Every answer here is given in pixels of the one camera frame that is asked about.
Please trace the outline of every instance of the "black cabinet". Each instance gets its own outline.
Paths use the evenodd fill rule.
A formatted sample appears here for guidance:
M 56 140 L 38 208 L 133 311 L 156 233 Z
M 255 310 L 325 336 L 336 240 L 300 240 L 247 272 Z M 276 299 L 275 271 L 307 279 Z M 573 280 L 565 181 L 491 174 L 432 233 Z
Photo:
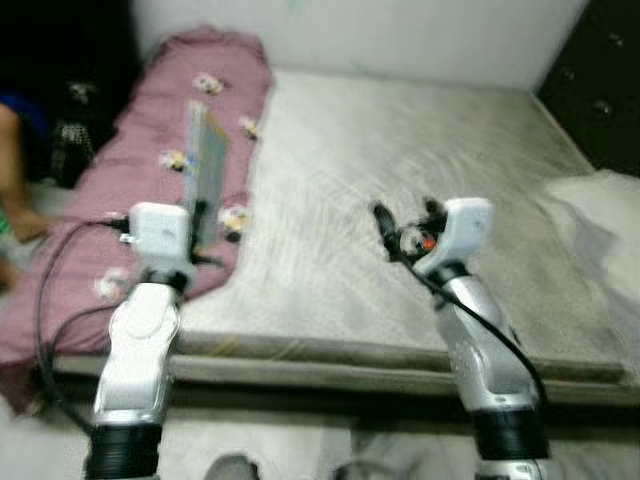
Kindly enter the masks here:
M 3 2 L 0 93 L 32 98 L 52 127 L 52 152 L 28 155 L 31 178 L 74 185 L 114 133 L 139 66 L 129 0 Z
M 592 0 L 538 96 L 594 166 L 640 176 L 640 0 Z

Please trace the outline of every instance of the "floor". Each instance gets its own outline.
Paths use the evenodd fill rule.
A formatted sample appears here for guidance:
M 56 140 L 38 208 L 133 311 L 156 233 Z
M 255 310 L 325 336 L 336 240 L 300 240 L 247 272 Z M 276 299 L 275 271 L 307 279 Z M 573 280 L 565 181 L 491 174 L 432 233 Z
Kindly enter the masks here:
M 82 410 L 89 412 L 87 405 Z M 551 436 L 564 479 L 640 478 L 637 427 L 554 429 Z M 12 419 L 0 406 L 2 478 L 81 478 L 86 448 L 83 434 L 57 411 Z M 165 480 L 202 479 L 215 458 L 232 452 L 256 461 L 263 480 L 330 479 L 353 454 L 398 474 L 413 469 L 402 478 L 467 480 L 473 478 L 476 458 L 462 424 L 404 420 L 390 427 L 352 417 L 205 408 L 172 409 L 160 451 L 159 473 Z

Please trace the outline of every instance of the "person's leg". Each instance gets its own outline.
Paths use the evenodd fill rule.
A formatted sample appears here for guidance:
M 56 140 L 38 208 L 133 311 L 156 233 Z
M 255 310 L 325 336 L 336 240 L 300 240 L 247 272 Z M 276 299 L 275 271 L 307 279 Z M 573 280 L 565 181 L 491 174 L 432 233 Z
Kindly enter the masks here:
M 52 219 L 30 205 L 24 174 L 22 122 L 13 110 L 0 104 L 0 208 L 20 242 L 46 233 Z
M 0 286 L 7 287 L 11 290 L 18 284 L 20 274 L 21 272 L 17 267 L 0 257 Z

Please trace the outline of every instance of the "person's foot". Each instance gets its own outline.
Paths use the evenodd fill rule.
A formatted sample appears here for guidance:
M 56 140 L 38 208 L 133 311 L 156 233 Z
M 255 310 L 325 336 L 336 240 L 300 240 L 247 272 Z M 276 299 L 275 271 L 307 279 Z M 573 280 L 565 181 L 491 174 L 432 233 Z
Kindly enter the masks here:
M 20 281 L 22 271 L 7 260 L 0 258 L 0 285 L 12 290 Z
M 32 210 L 27 210 L 11 218 L 11 228 L 16 240 L 27 243 L 34 238 L 45 235 L 53 227 L 55 219 Z
M 224 455 L 218 458 L 204 480 L 260 480 L 258 466 L 241 454 Z

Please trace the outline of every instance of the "drawer knob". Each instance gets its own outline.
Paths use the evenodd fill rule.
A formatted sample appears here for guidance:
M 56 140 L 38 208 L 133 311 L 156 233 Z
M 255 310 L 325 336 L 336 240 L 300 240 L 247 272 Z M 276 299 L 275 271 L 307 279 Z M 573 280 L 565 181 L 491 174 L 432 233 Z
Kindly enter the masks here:
M 610 117 L 613 113 L 613 107 L 606 100 L 596 100 L 593 102 L 593 109 L 601 117 Z
M 569 67 L 562 67 L 560 69 L 560 75 L 562 75 L 562 78 L 570 82 L 572 82 L 576 78 L 576 72 L 571 70 Z
M 609 34 L 609 41 L 618 48 L 624 47 L 624 37 L 619 33 L 611 32 Z

